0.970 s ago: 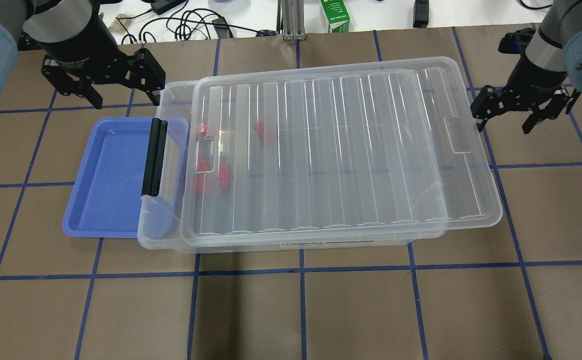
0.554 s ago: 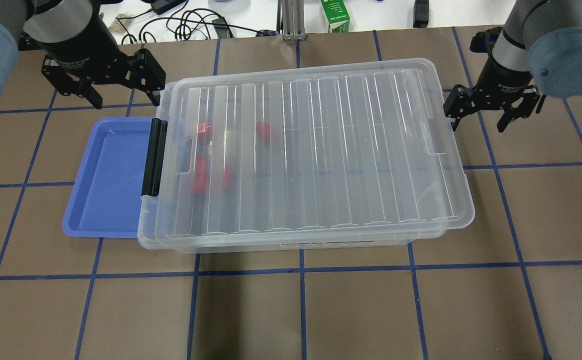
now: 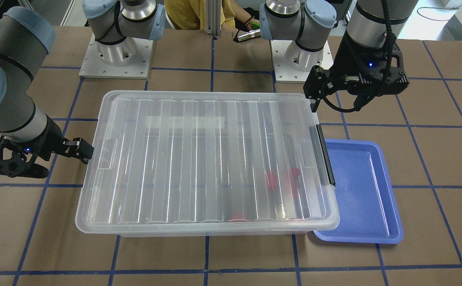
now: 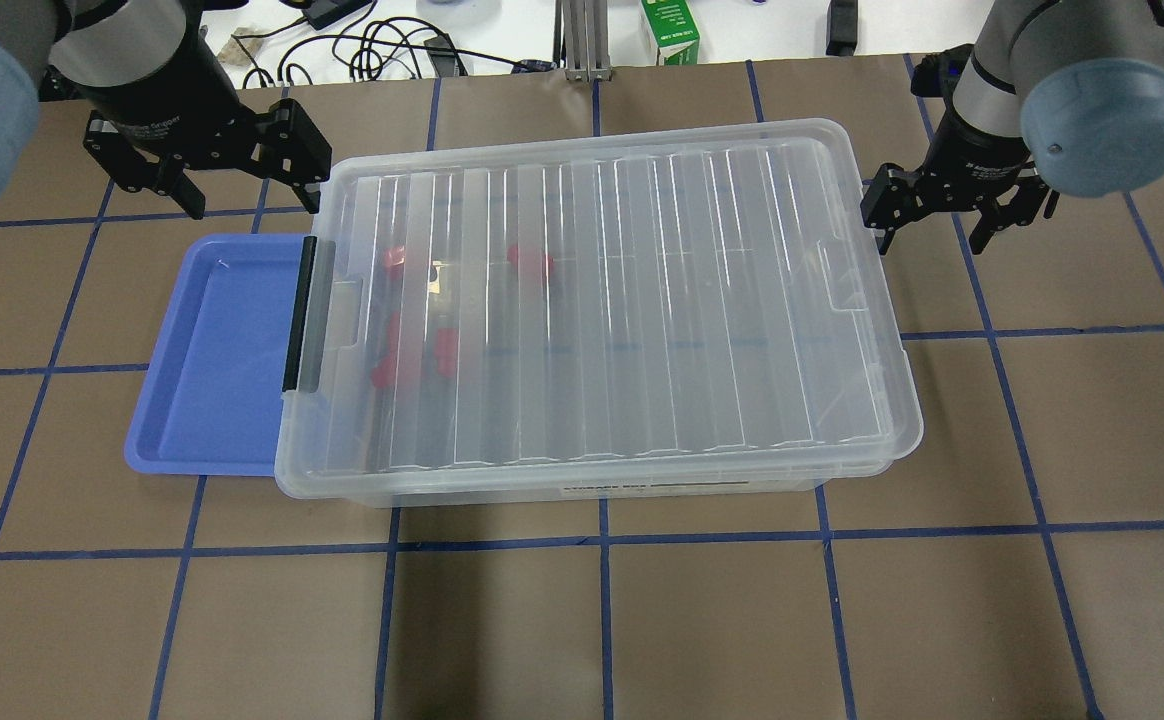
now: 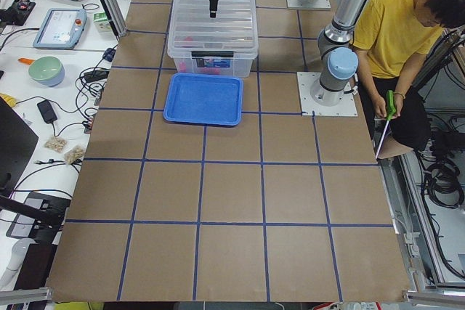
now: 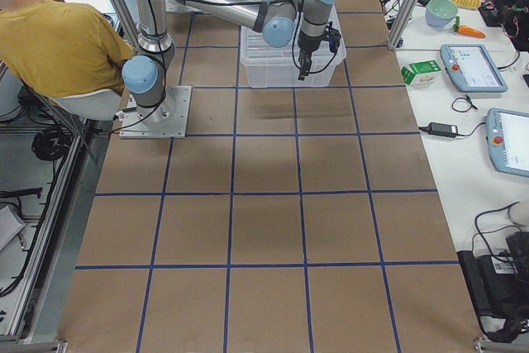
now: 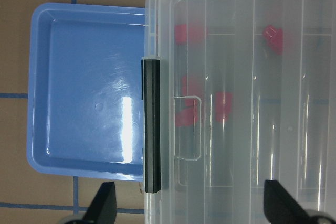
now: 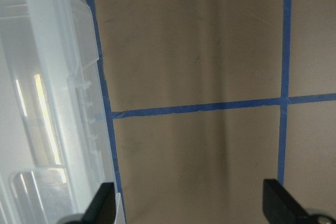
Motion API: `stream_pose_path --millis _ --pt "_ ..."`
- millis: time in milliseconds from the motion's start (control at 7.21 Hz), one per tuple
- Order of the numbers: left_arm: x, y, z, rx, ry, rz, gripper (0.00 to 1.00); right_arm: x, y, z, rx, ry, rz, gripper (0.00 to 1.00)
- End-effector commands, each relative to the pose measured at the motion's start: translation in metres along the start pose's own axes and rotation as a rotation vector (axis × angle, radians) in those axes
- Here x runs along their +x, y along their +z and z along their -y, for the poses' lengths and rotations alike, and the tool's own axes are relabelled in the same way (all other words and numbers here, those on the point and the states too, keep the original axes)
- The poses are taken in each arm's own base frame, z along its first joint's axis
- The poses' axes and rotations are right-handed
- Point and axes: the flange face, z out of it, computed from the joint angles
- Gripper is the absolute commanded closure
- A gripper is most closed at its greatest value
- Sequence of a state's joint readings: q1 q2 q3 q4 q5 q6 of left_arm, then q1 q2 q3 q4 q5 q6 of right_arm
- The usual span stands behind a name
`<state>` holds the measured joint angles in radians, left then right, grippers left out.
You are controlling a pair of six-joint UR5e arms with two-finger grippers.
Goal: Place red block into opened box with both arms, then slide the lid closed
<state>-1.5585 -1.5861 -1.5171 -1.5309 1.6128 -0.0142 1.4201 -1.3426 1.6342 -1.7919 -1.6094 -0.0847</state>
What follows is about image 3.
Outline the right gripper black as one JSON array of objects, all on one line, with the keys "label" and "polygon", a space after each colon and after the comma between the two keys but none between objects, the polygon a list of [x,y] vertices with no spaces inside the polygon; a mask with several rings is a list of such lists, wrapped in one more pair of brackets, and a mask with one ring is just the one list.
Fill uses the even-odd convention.
[{"label": "right gripper black", "polygon": [[92,159],[94,147],[84,138],[66,141],[60,127],[48,117],[46,127],[39,136],[24,143],[0,138],[0,175],[10,178],[47,178],[48,168],[37,164],[38,158],[49,161],[52,154],[64,154],[84,164]]}]

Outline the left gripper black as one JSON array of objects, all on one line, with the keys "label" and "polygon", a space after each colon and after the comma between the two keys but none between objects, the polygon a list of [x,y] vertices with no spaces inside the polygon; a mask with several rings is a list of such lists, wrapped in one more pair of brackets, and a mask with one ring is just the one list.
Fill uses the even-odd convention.
[{"label": "left gripper black", "polygon": [[321,102],[337,91],[346,90],[356,95],[353,110],[359,112],[374,99],[374,95],[395,95],[403,92],[410,84],[404,71],[403,56],[400,48],[393,43],[389,76],[380,92],[378,86],[383,73],[387,70],[388,45],[380,48],[365,47],[356,43],[345,32],[334,57],[334,63],[328,70],[313,66],[303,85],[305,98],[310,101],[311,112],[317,112]]}]

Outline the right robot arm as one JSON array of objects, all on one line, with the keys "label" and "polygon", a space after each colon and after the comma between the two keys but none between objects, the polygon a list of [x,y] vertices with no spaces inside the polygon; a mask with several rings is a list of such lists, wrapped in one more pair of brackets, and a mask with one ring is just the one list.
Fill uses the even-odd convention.
[{"label": "right robot arm", "polygon": [[[133,38],[159,40],[165,7],[155,0],[85,0],[84,15],[99,46],[120,48],[106,63],[124,65],[136,57]],[[60,127],[28,96],[55,31],[32,8],[13,6],[0,18],[0,175],[46,178],[48,169],[36,163],[52,154],[87,164],[94,148],[83,138],[69,140]]]}]

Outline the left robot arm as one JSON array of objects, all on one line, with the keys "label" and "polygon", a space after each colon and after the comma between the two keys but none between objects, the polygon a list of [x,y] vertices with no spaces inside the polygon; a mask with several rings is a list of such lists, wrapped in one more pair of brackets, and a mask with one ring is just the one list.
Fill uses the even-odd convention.
[{"label": "left robot arm", "polygon": [[337,24],[337,11],[328,1],[267,0],[259,9],[260,31],[267,40],[291,41],[291,66],[308,72],[303,91],[313,112],[322,101],[338,112],[359,112],[374,98],[400,94],[409,86],[396,40],[417,3],[358,0],[329,69],[315,60],[300,66],[302,56],[322,51]]}]

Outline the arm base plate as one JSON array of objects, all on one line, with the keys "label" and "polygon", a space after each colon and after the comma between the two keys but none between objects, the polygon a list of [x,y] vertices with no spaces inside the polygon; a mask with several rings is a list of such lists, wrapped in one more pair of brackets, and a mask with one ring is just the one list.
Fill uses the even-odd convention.
[{"label": "arm base plate", "polygon": [[273,40],[270,45],[277,83],[305,83],[313,66],[329,70],[334,63],[328,41],[316,52],[304,51],[294,41]]},{"label": "arm base plate", "polygon": [[126,38],[104,45],[92,36],[81,63],[79,76],[94,79],[148,79],[154,41]]}]

